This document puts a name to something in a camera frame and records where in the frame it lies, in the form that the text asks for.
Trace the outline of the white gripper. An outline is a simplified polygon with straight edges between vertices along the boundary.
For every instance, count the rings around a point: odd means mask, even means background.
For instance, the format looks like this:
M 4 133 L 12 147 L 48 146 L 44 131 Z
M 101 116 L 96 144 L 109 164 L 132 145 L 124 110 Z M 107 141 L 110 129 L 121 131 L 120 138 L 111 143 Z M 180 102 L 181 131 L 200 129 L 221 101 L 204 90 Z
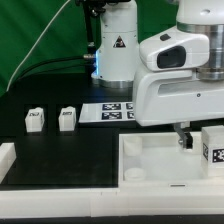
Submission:
M 193 148 L 190 121 L 224 117 L 224 81 L 204 81 L 209 39 L 172 27 L 140 43 L 133 108 L 142 126 L 172 124 L 183 149 Z

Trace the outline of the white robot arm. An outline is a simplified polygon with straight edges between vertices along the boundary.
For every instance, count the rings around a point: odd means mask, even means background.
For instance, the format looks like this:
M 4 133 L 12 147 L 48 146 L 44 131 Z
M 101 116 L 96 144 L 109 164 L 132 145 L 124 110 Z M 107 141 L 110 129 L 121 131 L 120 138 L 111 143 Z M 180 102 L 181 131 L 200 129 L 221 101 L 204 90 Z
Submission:
M 176 25 L 140 42 L 135 0 L 75 0 L 98 16 L 95 84 L 133 89 L 136 121 L 172 124 L 187 148 L 192 121 L 224 117 L 224 0 L 169 0 Z

